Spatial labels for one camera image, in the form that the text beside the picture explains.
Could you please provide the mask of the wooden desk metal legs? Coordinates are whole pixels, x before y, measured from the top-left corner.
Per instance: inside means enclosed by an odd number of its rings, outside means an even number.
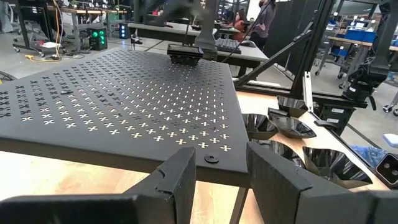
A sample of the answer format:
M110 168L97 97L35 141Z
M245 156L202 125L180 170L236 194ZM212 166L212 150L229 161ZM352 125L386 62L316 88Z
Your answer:
M107 37L111 37L111 22L109 20L109 13L114 13L114 14L122 14L123 17L129 13L128 10L120 10L120 8L115 8L115 9L108 9L108 8L89 8L89 9L83 9L83 8L72 8L72 7L60 7L57 4L57 1L54 3L50 3L50 0L2 0L2 1L7 1L8 3L12 3L15 5L15 11L18 15L19 18L19 23L21 27L21 34L24 38L24 45L18 45L18 44L13 44L12 46L15 49L26 49L26 50L35 50L35 48L30 46L30 40L27 36L27 29L25 27L25 17L21 11L22 7L29 7L29 8L36 8L39 9L39 14L43 16L44 22L45 22L45 29L44 33L47 35L49 41L54 41L58 40L57 38L54 38L53 33L51 31L52 28L52 20L49 17L49 11L58 11L57 16L55 16L55 21L58 19L58 22L60 23L60 20L62 18L62 13L70 13L72 15L72 28L73 28L73 35L74 35L74 45L76 47L75 52L80 53L81 52L81 41L80 41L80 31L81 30L87 30L87 29L106 29ZM78 15L92 15L92 14L97 14L100 15L99 24L79 24L77 19Z

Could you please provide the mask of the small black square plate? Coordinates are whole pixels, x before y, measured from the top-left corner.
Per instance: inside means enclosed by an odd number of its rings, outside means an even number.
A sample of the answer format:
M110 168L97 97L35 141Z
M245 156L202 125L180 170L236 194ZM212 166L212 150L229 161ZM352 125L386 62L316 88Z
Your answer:
M199 60L203 58L203 51L195 46L169 44L167 55L172 63L196 66Z
M268 117L288 117L289 113L275 108L268 108Z

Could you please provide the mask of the white light strip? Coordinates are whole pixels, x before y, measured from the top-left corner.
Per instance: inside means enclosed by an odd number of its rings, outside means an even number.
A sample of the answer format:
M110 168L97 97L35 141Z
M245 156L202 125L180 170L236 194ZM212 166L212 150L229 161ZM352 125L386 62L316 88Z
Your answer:
M303 75L303 100L309 112L313 112L312 80L310 72Z

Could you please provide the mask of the black aluminium table frame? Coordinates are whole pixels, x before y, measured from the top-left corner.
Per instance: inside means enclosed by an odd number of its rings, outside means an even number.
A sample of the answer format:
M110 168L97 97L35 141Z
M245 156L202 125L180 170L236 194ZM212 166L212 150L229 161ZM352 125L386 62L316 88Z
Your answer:
M305 76L305 72L309 72L312 67L316 50L322 38L321 35L325 30L326 22L334 3L335 0L321 0L318 9L314 13L313 20L306 26L304 31L299 36L295 37L290 44L278 51L270 59L260 64L260 66L256 67L252 72L235 80L235 90L270 96L287 96L300 100L303 99L305 90L311 90L310 87L303 87L303 77ZM290 88L257 85L249 82L301 44L304 45L304 50L301 59L298 61L298 71Z

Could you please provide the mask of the black partition panel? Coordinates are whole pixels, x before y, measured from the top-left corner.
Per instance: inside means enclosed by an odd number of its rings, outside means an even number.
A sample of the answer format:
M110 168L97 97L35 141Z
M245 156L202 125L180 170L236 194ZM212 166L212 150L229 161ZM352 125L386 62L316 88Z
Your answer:
M315 11L324 11L323 1L328 0L276 0L275 17L263 52L271 57L291 43L317 17ZM304 50L305 42L302 42L276 63L296 75L302 57L306 57Z

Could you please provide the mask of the black square cup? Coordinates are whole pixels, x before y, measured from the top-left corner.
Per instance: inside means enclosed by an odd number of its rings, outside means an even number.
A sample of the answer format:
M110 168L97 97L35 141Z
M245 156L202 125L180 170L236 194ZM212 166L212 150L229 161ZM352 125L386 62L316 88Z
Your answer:
M275 115L270 115L269 118L279 132L288 138L309 139L317 136L310 127L296 118Z

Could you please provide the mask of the black control box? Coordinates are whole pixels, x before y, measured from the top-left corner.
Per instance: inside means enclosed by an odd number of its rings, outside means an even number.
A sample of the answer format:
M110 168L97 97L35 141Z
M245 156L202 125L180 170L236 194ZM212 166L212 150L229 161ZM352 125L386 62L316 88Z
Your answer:
M348 121L352 114L355 112L355 108L340 105L331 104L319 104L314 107L314 113L322 120L334 124L336 126L335 132L341 135L345 130Z

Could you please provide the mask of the black case on desk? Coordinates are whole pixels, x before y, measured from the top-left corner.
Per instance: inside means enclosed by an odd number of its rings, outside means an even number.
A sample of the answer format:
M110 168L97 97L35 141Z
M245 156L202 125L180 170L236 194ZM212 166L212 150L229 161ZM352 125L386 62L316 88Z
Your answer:
M146 14L144 16L144 24L149 26L159 26L159 27L164 27L167 25L165 21L159 19L159 16L152 14Z

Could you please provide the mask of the pale blue block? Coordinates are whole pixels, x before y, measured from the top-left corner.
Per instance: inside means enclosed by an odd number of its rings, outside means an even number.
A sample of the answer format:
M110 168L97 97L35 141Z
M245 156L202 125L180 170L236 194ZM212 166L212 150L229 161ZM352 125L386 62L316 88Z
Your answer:
M388 133L384 134L382 137L390 147L398 149L398 134Z

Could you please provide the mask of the person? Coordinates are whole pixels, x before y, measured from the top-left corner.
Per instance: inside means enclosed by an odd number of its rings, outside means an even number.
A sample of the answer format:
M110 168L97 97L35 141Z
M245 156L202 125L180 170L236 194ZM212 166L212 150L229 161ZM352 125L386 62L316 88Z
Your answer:
M254 42L259 50L263 51L269 36L269 28L275 16L276 1L260 0L259 7L260 13L253 24L249 40Z
M244 37L244 24L246 21L246 16L243 10L239 10L235 16L233 22L229 24L230 27L234 27L239 33L233 35L233 39L237 41L242 41Z

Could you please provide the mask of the computer tower green lights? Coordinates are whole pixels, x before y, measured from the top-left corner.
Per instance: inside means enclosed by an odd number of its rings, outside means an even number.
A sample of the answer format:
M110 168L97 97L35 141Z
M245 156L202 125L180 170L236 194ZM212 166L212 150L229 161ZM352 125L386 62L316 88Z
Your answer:
M88 29L89 45L91 50L104 50L108 48L106 29Z

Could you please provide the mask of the large black square plate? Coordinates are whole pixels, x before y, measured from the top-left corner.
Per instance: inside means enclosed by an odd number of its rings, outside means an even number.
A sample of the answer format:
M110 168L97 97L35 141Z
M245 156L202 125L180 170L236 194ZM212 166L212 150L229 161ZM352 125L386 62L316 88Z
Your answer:
M306 170L346 189L372 184L370 177L340 151L303 147Z
M263 147L268 147L271 151L289 160L290 162L293 162L296 166L306 169L305 163L299 157L299 155L285 144L273 140L258 140L258 139L253 139L252 142L256 142Z
M242 114L246 133L250 141L268 140L279 131L263 114Z

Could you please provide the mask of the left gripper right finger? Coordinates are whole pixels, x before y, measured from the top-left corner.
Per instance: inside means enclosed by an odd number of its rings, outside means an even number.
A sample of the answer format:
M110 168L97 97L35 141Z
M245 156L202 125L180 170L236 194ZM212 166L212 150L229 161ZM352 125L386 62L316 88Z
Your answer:
M398 190L352 192L254 142L246 163L265 224L398 224Z

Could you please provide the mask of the grey desk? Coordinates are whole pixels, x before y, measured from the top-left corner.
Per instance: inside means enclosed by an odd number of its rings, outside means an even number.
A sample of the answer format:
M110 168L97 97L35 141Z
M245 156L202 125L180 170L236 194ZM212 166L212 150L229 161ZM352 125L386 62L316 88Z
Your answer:
M128 23L128 28L137 29L139 37L150 39L166 40L171 42L185 42L194 44L200 31L187 28L185 24L173 22L167 23L169 26L152 26L141 23ZM268 60L268 57L257 47L239 46L240 54L232 54L225 63L235 66L246 66L247 68L256 68L260 63Z

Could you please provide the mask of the black keyboard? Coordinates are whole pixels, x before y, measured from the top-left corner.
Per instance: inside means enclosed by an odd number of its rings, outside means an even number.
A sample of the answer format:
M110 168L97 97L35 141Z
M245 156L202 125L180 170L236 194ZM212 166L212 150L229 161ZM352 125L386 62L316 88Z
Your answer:
M219 38L215 40L215 45L217 51L241 54L241 50L238 47L239 41L237 40Z

